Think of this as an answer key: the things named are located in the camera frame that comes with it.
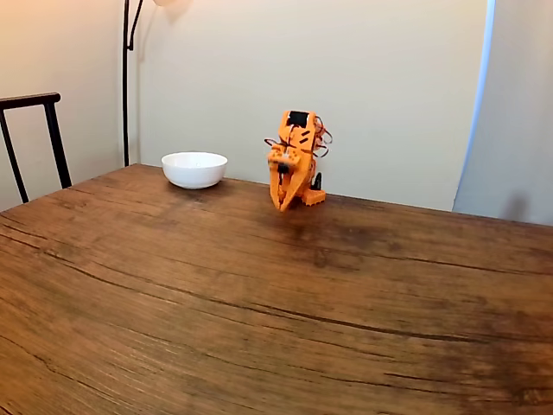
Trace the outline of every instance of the black chair back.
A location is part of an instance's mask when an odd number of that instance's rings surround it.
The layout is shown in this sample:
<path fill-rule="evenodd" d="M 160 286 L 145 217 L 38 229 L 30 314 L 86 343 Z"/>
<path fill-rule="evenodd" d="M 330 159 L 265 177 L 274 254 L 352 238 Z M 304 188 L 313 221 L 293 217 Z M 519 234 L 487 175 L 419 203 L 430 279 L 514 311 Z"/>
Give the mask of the black chair back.
<path fill-rule="evenodd" d="M 41 95 L 29 95 L 27 97 L 0 99 L 0 127 L 2 127 L 3 141 L 6 143 L 6 150 L 8 151 L 8 157 L 10 158 L 11 169 L 14 172 L 17 188 L 19 189 L 19 194 L 21 195 L 23 203 L 27 203 L 29 198 L 27 197 L 27 191 L 25 190 L 21 172 L 19 171 L 19 166 L 17 165 L 16 153 L 14 152 L 14 147 L 11 144 L 10 132 L 8 131 L 8 123 L 6 122 L 6 115 L 4 111 L 15 108 L 25 108 L 28 106 L 44 105 L 46 121 L 48 123 L 48 131 L 50 133 L 50 141 L 52 142 L 52 150 L 54 151 L 54 159 L 58 168 L 61 187 L 68 188 L 71 186 L 71 177 L 69 177 L 67 160 L 65 153 L 63 152 L 63 144 L 61 143 L 58 118 L 55 115 L 55 103 L 60 102 L 60 100 L 61 96 L 58 93 L 44 93 Z"/>

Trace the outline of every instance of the wood grain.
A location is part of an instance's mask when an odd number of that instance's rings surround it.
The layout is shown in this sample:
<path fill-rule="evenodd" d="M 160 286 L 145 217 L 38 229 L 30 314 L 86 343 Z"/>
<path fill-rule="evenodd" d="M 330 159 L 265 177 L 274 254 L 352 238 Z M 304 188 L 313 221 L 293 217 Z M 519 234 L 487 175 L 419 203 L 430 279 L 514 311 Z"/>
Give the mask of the wood grain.
<path fill-rule="evenodd" d="M 0 414 L 553 413 L 553 229 L 131 166 L 0 214 Z"/>

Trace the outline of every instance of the white wall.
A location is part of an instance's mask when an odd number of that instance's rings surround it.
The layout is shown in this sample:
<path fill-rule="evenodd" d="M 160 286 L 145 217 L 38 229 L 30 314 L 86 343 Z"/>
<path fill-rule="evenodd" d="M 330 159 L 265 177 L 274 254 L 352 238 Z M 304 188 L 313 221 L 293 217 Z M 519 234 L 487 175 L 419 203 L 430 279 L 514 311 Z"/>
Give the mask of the white wall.
<path fill-rule="evenodd" d="M 264 137 L 285 110 L 334 134 L 331 193 L 451 209 L 467 148 L 483 0 L 146 2 L 140 151 L 225 154 L 267 182 Z"/>
<path fill-rule="evenodd" d="M 553 2 L 501 0 L 454 210 L 553 225 Z"/>
<path fill-rule="evenodd" d="M 123 2 L 0 0 L 0 97 L 59 92 L 73 183 L 122 167 Z M 60 188 L 42 107 L 6 112 L 30 198 Z M 0 211 L 21 202 L 0 140 Z"/>

